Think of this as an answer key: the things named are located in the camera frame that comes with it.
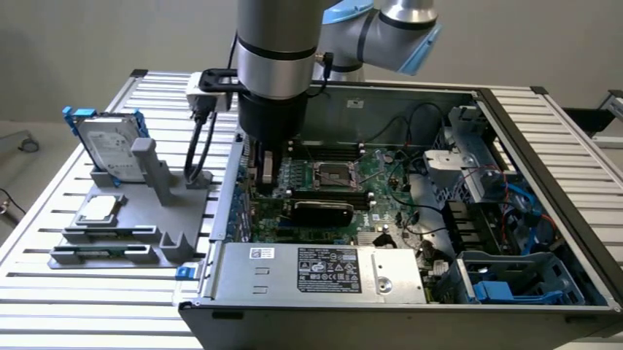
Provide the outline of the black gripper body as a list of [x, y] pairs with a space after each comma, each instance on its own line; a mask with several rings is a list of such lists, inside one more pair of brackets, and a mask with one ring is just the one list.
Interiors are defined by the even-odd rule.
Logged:
[[284, 100], [240, 93], [240, 126], [265, 147], [278, 147], [300, 133], [306, 104], [306, 93]]

